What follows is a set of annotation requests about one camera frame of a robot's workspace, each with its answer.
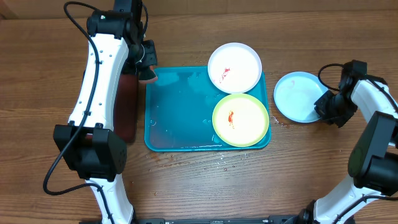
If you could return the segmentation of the pink white plate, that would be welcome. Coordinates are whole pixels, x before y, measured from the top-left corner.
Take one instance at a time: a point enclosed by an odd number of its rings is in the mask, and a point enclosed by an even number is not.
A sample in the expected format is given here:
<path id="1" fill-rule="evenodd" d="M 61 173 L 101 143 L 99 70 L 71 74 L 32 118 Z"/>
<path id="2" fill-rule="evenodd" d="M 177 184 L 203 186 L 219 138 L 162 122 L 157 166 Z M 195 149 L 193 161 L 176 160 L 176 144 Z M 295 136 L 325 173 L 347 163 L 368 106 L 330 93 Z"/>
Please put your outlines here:
<path id="1" fill-rule="evenodd" d="M 229 94 L 245 93 L 257 85 L 262 62 L 250 46 L 231 42 L 211 54 L 207 68 L 208 76 L 217 89 Z"/>

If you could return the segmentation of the light blue plate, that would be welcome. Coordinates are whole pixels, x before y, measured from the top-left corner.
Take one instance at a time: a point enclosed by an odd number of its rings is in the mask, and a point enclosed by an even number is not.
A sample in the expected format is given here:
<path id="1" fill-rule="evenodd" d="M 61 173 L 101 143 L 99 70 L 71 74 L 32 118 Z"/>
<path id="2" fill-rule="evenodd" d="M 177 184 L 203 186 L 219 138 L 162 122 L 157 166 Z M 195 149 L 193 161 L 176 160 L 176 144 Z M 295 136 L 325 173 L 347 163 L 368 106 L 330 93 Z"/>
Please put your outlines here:
<path id="1" fill-rule="evenodd" d="M 286 118 L 298 123 L 312 123 L 320 119 L 315 102 L 327 91 L 315 75 L 291 72 L 277 82 L 274 102 Z"/>

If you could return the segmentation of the yellow plate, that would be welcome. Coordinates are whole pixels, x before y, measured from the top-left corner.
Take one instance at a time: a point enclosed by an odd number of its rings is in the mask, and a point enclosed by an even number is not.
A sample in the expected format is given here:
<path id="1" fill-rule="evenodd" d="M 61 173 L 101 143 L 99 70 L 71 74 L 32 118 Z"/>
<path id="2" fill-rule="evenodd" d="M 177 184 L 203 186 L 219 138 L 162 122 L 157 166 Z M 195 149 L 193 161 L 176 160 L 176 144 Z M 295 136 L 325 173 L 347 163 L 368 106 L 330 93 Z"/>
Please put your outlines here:
<path id="1" fill-rule="evenodd" d="M 259 143 L 269 130 L 269 114 L 256 97 L 237 93 L 222 98 L 212 114 L 217 136 L 234 147 L 251 147 Z"/>

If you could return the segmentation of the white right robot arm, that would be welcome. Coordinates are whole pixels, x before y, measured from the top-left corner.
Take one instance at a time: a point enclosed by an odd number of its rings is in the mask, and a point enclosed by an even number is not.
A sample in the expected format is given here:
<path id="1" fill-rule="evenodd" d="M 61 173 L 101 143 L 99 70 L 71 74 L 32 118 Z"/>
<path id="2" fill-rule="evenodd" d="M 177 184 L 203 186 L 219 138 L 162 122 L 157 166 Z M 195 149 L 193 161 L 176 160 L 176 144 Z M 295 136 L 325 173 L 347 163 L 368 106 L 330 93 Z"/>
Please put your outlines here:
<path id="1" fill-rule="evenodd" d="M 289 223 L 352 223 L 371 202 L 397 200 L 397 154 L 387 150 L 397 146 L 397 103 L 387 85 L 373 79 L 358 81 L 351 101 L 367 125 L 350 154 L 348 175 Z"/>

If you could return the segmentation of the dark red tray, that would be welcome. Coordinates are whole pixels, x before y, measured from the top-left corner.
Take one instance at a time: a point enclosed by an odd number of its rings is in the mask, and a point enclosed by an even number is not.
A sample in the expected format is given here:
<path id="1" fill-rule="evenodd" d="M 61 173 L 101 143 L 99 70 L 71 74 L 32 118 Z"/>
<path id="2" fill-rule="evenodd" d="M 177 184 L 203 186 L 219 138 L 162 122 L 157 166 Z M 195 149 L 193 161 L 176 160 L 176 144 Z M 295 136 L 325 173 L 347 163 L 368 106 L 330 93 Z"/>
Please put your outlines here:
<path id="1" fill-rule="evenodd" d="M 138 77 L 121 74 L 114 104 L 114 132 L 126 143 L 136 138 L 137 104 Z"/>

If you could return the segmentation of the green red sponge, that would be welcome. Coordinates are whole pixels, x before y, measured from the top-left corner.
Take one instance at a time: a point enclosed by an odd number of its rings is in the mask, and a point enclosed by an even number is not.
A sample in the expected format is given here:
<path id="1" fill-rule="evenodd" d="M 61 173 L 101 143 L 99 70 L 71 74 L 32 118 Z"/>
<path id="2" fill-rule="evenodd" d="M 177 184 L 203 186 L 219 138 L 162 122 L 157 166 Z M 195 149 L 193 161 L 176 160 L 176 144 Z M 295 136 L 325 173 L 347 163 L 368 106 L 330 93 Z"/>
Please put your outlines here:
<path id="1" fill-rule="evenodd" d="M 150 65 L 143 68 L 139 72 L 139 82 L 143 84 L 154 83 L 158 80 L 158 76 L 155 74 L 154 66 Z"/>

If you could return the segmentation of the teal plastic tray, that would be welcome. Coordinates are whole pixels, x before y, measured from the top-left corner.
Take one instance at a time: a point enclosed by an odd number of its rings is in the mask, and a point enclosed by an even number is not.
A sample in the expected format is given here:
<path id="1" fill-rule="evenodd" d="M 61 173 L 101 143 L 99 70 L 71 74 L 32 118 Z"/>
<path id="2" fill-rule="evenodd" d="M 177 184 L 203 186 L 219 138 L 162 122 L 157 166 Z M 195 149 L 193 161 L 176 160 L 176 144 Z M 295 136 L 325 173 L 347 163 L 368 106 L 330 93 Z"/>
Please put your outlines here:
<path id="1" fill-rule="evenodd" d="M 216 134 L 212 114 L 226 96 L 206 66 L 160 67 L 146 86 L 144 141 L 155 152 L 234 151 Z"/>

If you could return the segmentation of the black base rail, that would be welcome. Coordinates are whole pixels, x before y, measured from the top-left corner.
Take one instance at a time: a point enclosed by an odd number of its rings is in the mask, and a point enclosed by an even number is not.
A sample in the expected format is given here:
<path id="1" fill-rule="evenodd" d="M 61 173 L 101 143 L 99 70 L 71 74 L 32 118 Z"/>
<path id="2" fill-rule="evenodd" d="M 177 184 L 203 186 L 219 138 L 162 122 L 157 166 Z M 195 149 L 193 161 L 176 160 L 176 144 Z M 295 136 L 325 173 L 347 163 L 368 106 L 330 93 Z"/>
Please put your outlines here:
<path id="1" fill-rule="evenodd" d="M 163 218 L 148 218 L 133 220 L 138 224 L 285 224 L 298 220 L 298 215 L 271 215 L 267 218 L 232 218 L 222 219 L 187 219 L 187 220 L 165 220 Z"/>

